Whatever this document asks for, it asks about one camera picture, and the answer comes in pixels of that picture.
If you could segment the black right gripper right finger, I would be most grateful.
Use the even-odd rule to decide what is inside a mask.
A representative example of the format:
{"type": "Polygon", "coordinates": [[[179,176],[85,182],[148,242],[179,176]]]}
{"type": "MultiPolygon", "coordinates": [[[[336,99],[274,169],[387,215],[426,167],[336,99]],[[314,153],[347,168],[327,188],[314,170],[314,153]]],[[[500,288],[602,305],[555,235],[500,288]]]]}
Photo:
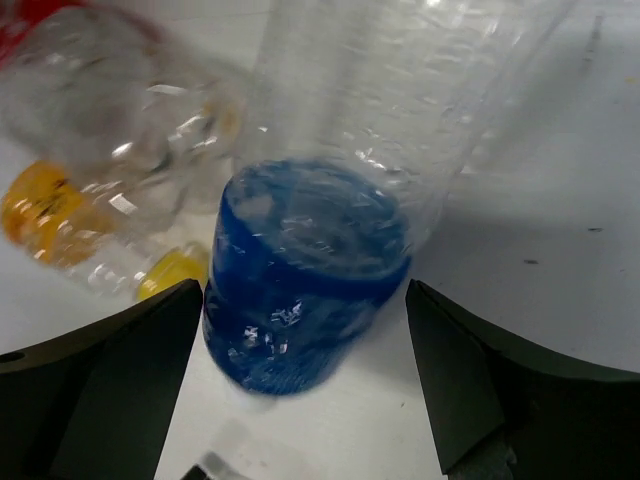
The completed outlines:
{"type": "Polygon", "coordinates": [[[638,477],[636,373],[526,340],[417,280],[406,308],[446,477],[638,477]]]}

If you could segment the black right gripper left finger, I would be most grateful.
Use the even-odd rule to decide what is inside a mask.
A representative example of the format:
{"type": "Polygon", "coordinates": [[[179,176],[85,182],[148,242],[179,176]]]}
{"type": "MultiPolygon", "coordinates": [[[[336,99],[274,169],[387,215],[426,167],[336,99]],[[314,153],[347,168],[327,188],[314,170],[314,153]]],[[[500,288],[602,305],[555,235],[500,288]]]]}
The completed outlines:
{"type": "Polygon", "coordinates": [[[151,479],[203,294],[187,280],[1,357],[4,479],[151,479]]]}

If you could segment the clear bottle blue label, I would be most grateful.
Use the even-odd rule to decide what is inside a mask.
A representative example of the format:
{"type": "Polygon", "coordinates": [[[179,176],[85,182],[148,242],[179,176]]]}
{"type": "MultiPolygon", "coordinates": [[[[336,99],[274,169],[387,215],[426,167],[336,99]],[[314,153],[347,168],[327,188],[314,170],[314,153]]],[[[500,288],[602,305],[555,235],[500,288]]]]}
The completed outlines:
{"type": "Polygon", "coordinates": [[[219,203],[204,336],[261,396],[324,382],[428,240],[568,1],[277,1],[219,203]]]}

